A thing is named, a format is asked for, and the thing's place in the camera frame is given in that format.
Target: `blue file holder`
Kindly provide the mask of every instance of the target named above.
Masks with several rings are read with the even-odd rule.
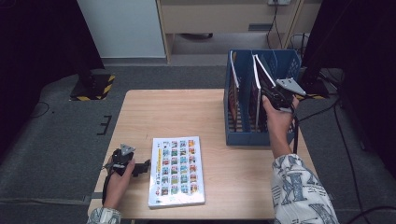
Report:
[[[238,92],[238,118],[237,128],[233,127],[233,119],[228,107],[228,94],[230,81],[232,78],[232,68],[230,57],[235,52],[233,61],[236,76],[239,80]],[[269,146],[269,133],[255,132],[252,129],[252,121],[248,114],[248,104],[250,96],[251,82],[254,78],[252,55],[257,54],[261,60],[265,60],[273,79],[283,79],[293,77],[298,80],[300,74],[301,61],[295,50],[292,49],[232,49],[228,54],[226,82],[224,88],[224,122],[226,144],[228,146]],[[288,133],[289,143],[294,137],[295,129],[291,127]]]

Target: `patterned sleeve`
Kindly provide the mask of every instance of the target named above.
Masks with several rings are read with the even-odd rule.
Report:
[[[338,223],[326,189],[299,156],[277,158],[273,170],[275,224]]]
[[[121,213],[111,208],[95,208],[87,224],[120,224]]]

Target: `person's left hand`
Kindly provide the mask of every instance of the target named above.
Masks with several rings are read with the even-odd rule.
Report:
[[[131,179],[132,171],[134,170],[134,159],[128,162],[125,173],[120,176],[117,172],[114,172],[107,185],[106,200],[103,203],[103,207],[118,209],[120,201],[128,188],[129,181]]]

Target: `wooden table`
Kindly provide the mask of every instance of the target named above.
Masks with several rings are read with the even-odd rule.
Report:
[[[133,177],[120,205],[131,219],[269,219],[274,218],[270,190],[273,155],[269,147],[225,144],[224,90],[128,91],[104,164],[121,143],[136,147],[136,162],[151,158],[152,138],[199,136],[205,205],[149,209],[149,174]],[[298,154],[315,172],[304,139]],[[102,192],[102,170],[95,192]],[[101,207],[92,199],[88,214]]]

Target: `colorful illustration on book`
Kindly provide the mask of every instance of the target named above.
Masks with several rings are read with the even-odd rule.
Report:
[[[162,139],[158,144],[153,142],[153,145],[156,147],[153,149],[153,164],[157,164],[157,167],[151,169],[156,175],[155,181],[152,182],[154,185],[150,185],[149,204],[157,206],[204,203],[199,138]]]

